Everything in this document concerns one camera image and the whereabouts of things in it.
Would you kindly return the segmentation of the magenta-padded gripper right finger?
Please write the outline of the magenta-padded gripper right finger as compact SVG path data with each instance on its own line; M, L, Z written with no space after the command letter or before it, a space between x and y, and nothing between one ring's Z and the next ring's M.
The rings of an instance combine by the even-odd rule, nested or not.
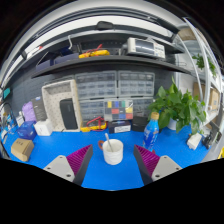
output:
M167 155L159 157L138 145L134 146L133 153L145 185L181 170L181 167Z

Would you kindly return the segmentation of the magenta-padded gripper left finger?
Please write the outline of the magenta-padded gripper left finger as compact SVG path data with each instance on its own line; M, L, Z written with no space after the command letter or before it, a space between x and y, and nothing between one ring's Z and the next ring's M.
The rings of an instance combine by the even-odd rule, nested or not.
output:
M87 145L68 156L57 156L44 170L81 186L92 155L93 146Z

